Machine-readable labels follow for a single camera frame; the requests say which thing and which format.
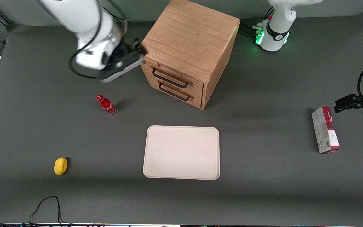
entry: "cabinet top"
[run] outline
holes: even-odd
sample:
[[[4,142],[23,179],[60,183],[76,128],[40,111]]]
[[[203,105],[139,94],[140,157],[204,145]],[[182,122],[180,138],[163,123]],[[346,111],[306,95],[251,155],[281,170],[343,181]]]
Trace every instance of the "cabinet top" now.
[[[239,23],[205,6],[171,0],[142,44],[148,60],[207,82]]]

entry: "wall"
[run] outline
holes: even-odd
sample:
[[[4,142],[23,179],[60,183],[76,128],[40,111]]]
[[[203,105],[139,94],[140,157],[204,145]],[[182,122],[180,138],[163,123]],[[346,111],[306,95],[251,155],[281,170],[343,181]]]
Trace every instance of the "wall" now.
[[[111,13],[121,17],[119,10],[102,0]],[[129,21],[153,21],[170,0],[112,0]],[[266,0],[192,0],[193,2],[239,18],[264,16],[270,5]],[[59,25],[38,0],[0,0],[0,11],[14,23],[33,26]],[[313,6],[297,7],[298,17],[336,17],[363,13],[363,0],[324,0]]]

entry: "drawer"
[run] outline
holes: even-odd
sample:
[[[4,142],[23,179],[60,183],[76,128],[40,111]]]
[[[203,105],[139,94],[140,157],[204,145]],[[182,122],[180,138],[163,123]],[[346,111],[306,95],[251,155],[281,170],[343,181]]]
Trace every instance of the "drawer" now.
[[[201,82],[179,73],[171,72],[168,69],[164,69],[163,66],[158,66],[148,61],[145,61],[141,67],[150,83],[156,83],[157,80],[160,80],[195,97],[203,96],[203,83]]]
[[[201,108],[201,95],[195,96],[188,94],[184,90],[168,84],[160,79],[150,83],[150,86],[196,108]]]

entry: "green light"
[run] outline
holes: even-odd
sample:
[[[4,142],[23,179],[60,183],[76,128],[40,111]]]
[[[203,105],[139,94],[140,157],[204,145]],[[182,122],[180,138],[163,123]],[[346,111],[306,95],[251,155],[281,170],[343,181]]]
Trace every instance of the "green light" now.
[[[257,37],[256,37],[256,43],[257,44],[260,44],[261,43],[261,41],[262,41],[262,38],[264,37],[264,31],[261,31],[258,35],[257,35]]]
[[[288,34],[286,35],[286,37],[285,37],[285,41],[284,41],[284,44],[286,43],[286,41],[288,40],[288,36],[289,36],[289,32],[288,32]]]

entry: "bottle label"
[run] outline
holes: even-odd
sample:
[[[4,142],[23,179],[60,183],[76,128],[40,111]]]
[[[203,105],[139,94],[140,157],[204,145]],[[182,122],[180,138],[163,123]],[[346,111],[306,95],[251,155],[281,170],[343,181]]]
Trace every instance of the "bottle label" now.
[[[116,112],[116,108],[115,106],[113,105],[113,103],[110,102],[110,106],[108,106],[107,108],[103,108],[105,109],[107,112],[109,112],[110,114],[113,114]]]

